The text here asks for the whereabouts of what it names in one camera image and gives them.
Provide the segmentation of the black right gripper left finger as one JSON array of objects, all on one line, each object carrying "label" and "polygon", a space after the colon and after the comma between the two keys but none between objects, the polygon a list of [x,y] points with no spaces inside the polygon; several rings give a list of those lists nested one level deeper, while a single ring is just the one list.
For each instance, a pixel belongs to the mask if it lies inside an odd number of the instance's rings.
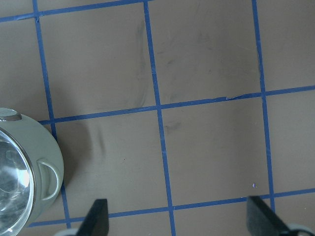
[{"label": "black right gripper left finger", "polygon": [[96,199],[78,229],[77,236],[107,236],[109,216],[107,199]]}]

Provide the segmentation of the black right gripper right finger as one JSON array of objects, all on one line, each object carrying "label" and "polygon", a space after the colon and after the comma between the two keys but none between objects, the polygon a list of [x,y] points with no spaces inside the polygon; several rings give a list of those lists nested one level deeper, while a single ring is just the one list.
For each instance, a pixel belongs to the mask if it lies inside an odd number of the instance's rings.
[{"label": "black right gripper right finger", "polygon": [[259,196],[247,197],[247,229],[251,236],[288,236],[288,226]]}]

